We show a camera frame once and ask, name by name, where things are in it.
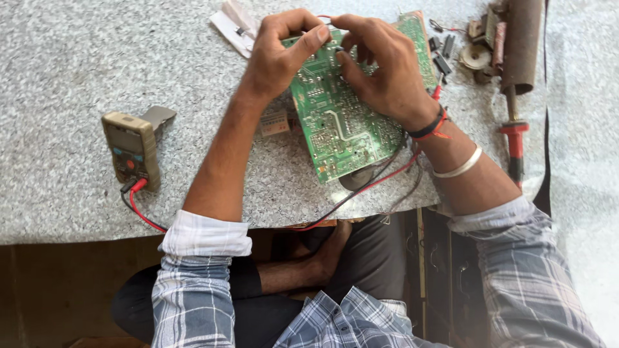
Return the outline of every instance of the drawer handle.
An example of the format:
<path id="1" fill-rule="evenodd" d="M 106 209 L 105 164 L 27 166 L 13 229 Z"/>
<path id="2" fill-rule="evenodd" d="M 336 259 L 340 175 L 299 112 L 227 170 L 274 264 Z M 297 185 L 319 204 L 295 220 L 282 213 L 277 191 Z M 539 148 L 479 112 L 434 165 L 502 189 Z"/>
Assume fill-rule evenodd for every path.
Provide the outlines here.
<path id="1" fill-rule="evenodd" d="M 464 261 L 464 264 L 460 266 L 460 273 L 458 274 L 458 291 L 460 291 L 460 293 L 464 294 L 466 298 L 470 300 L 470 295 L 464 292 L 464 290 L 462 289 L 462 272 L 466 271 L 468 268 L 469 268 L 468 261 Z"/>
<path id="2" fill-rule="evenodd" d="M 436 265 L 434 264 L 434 261 L 432 261 L 432 256 L 434 255 L 434 252 L 436 251 L 436 249 L 438 249 L 438 244 L 434 243 L 434 247 L 432 248 L 432 252 L 430 253 L 430 264 L 434 266 L 434 268 L 436 269 L 436 272 L 438 272 L 438 267 L 436 267 Z"/>

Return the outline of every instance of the person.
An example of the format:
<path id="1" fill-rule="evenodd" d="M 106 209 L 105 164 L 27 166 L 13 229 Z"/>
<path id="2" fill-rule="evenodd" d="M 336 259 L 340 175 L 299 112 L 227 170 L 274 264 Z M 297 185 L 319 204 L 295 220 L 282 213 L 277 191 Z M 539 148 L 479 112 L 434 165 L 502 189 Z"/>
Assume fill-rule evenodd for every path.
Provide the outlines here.
<path id="1" fill-rule="evenodd" d="M 454 123 L 441 124 L 446 136 L 430 132 L 444 110 L 423 88 L 414 43 L 379 19 L 345 14 L 331 24 L 348 30 L 336 56 L 359 98 L 406 131 L 431 134 L 418 146 L 455 213 L 450 229 L 477 241 L 492 346 L 603 347 L 553 242 L 550 218 Z M 281 45 L 301 32 L 292 47 Z M 240 220 L 254 130 L 267 104 L 330 39 L 303 9 L 262 21 L 238 90 L 160 245 L 160 268 L 136 274 L 115 299 L 115 318 L 129 333 L 142 330 L 153 347 L 444 347 L 412 335 L 400 301 L 397 221 L 386 228 L 374 217 L 338 224 L 331 235 L 301 236 L 295 253 L 305 258 L 296 261 L 261 266 L 245 257 L 251 239 Z M 372 76 L 348 54 L 354 45 L 359 61 L 378 63 Z M 304 302 L 267 295 L 308 284 L 326 287 Z"/>

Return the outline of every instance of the digital multimeter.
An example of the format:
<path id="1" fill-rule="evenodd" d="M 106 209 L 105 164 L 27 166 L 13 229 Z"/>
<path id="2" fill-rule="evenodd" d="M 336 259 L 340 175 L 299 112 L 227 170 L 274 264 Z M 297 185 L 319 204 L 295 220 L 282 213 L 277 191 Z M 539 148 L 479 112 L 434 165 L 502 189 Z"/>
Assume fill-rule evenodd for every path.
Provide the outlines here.
<path id="1" fill-rule="evenodd" d="M 131 178 L 145 178 L 148 180 L 145 189 L 155 191 L 159 188 L 161 179 L 155 130 L 175 115 L 173 110 L 152 107 L 142 118 L 117 111 L 101 117 L 118 181 L 127 183 Z"/>

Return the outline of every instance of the floor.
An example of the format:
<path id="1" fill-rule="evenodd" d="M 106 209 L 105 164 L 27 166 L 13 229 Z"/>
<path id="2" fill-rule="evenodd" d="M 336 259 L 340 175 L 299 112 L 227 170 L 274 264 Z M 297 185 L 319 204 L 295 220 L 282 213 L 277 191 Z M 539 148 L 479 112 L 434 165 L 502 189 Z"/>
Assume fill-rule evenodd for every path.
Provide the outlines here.
<path id="1" fill-rule="evenodd" d="M 110 302 L 129 276 L 160 262 L 163 236 L 0 246 L 0 347 L 65 348 L 81 337 L 126 336 Z"/>

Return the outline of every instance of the shirt sleeve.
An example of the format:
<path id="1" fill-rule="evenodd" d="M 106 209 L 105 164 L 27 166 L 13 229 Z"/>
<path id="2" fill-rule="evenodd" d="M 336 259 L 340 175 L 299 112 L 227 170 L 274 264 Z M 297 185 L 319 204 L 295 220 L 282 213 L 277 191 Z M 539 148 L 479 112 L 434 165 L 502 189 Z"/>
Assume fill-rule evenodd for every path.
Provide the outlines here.
<path id="1" fill-rule="evenodd" d="M 232 256 L 247 256 L 248 224 L 178 211 L 159 250 L 165 252 L 152 292 L 152 347 L 234 347 L 228 283 Z"/>
<path id="2" fill-rule="evenodd" d="M 524 196 L 449 222 L 452 231 L 477 241 L 493 347 L 605 347 L 574 291 L 551 224 Z"/>

